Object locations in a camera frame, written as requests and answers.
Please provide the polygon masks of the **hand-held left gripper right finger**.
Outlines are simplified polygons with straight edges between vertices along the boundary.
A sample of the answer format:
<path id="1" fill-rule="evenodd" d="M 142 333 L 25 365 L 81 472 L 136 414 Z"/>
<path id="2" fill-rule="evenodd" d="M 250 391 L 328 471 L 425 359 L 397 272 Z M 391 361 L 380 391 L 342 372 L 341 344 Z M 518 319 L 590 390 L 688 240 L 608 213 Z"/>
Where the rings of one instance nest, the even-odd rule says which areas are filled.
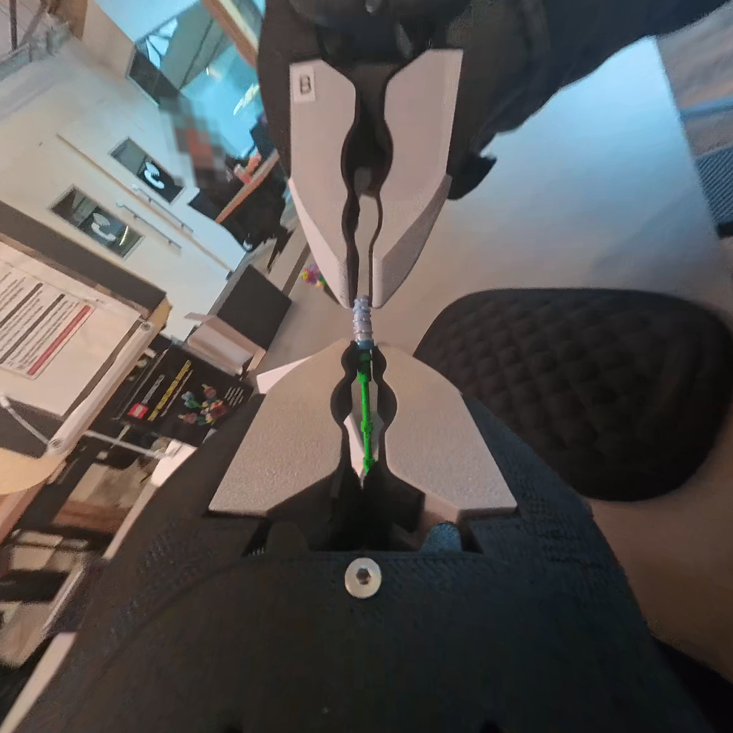
<path id="1" fill-rule="evenodd" d="M 381 498 L 394 524 L 461 524 L 508 515 L 517 500 L 463 395 L 391 345 L 375 354 Z"/>

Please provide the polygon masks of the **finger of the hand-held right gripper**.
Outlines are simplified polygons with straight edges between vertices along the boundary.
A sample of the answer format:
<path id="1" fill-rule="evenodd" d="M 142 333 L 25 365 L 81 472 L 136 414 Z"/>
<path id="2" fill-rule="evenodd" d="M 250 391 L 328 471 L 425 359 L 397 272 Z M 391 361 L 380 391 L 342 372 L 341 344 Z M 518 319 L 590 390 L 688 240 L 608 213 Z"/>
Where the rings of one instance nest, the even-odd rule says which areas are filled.
<path id="1" fill-rule="evenodd" d="M 320 272 L 337 302 L 351 310 L 358 254 L 347 230 L 354 191 L 344 151 L 357 120 L 355 87 L 324 60 L 292 64 L 289 87 L 290 193 Z"/>
<path id="2" fill-rule="evenodd" d="M 462 62 L 462 50 L 428 50 L 386 86 L 391 165 L 380 188 L 381 225 L 371 248 L 372 308 L 384 307 L 407 279 L 446 202 Z"/>

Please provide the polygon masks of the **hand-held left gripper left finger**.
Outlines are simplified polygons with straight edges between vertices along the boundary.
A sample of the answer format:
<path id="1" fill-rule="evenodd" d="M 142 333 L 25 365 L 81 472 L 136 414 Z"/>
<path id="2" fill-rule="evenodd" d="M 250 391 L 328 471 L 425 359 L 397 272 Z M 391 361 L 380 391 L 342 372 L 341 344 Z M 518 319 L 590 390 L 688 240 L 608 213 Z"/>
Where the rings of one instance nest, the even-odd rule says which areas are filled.
<path id="1" fill-rule="evenodd" d="M 209 504 L 216 515 L 324 520 L 353 482 L 353 343 L 340 339 L 265 393 Z"/>

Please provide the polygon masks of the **green lego flower stem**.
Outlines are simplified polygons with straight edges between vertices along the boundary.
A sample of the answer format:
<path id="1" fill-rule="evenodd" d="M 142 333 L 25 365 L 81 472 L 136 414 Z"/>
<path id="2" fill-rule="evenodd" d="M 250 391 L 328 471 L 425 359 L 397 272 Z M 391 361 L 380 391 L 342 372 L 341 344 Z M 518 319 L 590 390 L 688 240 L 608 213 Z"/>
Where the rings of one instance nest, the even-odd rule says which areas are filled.
<path id="1" fill-rule="evenodd" d="M 356 380 L 359 388 L 362 436 L 363 477 L 370 473 L 376 462 L 375 454 L 375 411 L 371 406 L 371 384 L 373 383 L 373 362 L 376 344 L 371 321 L 369 296 L 360 295 L 353 303 L 353 336 L 357 348 Z"/>

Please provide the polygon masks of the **person's right forearm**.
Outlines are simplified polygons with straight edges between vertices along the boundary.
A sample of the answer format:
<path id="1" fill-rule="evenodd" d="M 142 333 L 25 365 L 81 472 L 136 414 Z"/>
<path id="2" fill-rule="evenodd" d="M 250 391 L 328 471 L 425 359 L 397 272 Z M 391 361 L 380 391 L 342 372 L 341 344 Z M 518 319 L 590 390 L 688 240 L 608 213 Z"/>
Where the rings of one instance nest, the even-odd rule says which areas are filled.
<path id="1" fill-rule="evenodd" d="M 725 1 L 545 1 L 544 101 L 618 51 L 705 18 Z"/>

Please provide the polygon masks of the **black lego set box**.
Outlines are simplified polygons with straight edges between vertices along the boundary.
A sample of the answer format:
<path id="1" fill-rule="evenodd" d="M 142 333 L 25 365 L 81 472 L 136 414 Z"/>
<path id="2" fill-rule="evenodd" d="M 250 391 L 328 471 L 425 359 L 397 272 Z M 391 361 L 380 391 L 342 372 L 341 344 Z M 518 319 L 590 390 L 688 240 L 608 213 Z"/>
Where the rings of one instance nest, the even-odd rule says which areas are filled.
<path id="1" fill-rule="evenodd" d="M 184 347 L 155 352 L 114 408 L 141 433 L 199 447 L 247 403 L 253 388 Z"/>

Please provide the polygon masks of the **long wooden office desk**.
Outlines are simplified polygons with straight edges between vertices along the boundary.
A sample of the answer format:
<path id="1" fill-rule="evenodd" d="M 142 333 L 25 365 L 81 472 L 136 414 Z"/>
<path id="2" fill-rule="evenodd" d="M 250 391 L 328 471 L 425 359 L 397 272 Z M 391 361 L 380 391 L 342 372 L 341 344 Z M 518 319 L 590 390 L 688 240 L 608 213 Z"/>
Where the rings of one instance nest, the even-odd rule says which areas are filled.
<path id="1" fill-rule="evenodd" d="M 270 175 L 270 172 L 279 164 L 279 160 L 279 151 L 277 149 L 273 149 L 265 160 L 259 160 L 260 164 L 257 168 L 253 168 L 250 172 L 247 172 L 249 168 L 244 169 L 244 172 L 237 172 L 236 175 L 243 183 L 243 187 L 234 195 L 231 201 L 215 218 L 215 223 L 223 225 L 225 220 L 231 216 L 237 208 L 242 206 L 243 202 L 250 197 L 257 188 L 261 187 Z"/>

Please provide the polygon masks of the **black office chair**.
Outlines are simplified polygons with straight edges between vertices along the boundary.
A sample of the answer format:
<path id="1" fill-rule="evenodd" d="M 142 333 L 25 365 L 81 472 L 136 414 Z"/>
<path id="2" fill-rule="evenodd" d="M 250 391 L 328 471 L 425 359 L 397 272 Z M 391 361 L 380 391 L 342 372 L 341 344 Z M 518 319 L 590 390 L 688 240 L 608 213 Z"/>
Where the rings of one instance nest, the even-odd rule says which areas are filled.
<path id="1" fill-rule="evenodd" d="M 243 182 L 235 176 L 202 188 L 188 202 L 188 206 L 215 221 L 224 208 L 243 188 Z M 281 216 L 285 208 L 285 183 L 278 176 L 269 174 L 248 197 L 228 215 L 221 226 L 240 245 L 257 248 L 267 240 L 278 237 L 285 230 Z"/>

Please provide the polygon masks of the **black quilted wrist rest pad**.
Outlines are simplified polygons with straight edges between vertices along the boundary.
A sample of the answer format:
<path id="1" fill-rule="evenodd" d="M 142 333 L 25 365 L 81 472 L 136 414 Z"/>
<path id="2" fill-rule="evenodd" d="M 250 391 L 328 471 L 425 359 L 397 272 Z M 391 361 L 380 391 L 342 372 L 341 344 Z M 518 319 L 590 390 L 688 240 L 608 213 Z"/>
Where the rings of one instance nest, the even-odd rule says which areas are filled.
<path id="1" fill-rule="evenodd" d="M 680 488 L 731 406 L 730 327 L 655 292 L 474 292 L 445 307 L 413 355 L 590 499 Z"/>

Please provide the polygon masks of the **printed notice sheet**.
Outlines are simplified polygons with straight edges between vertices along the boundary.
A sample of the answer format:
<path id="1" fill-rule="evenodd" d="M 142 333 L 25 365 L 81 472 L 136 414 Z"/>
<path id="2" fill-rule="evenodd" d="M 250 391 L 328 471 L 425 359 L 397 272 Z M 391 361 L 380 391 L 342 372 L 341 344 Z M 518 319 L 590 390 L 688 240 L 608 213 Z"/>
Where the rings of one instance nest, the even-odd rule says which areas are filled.
<path id="1" fill-rule="evenodd" d="M 34 380 L 94 312 L 87 301 L 2 262 L 2 370 Z"/>

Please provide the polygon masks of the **black phone wall sign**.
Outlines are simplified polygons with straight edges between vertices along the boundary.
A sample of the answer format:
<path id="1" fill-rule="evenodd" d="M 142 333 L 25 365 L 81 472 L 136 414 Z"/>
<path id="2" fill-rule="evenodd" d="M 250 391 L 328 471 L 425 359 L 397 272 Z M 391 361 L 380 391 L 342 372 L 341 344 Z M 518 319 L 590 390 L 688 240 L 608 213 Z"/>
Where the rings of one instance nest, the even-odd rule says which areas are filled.
<path id="1" fill-rule="evenodd" d="M 110 156 L 166 203 L 173 202 L 184 189 L 159 161 L 129 137 L 117 144 Z"/>
<path id="2" fill-rule="evenodd" d="M 143 235 L 125 224 L 79 188 L 68 188 L 50 207 L 60 219 L 102 246 L 107 252 L 125 259 L 136 249 Z"/>

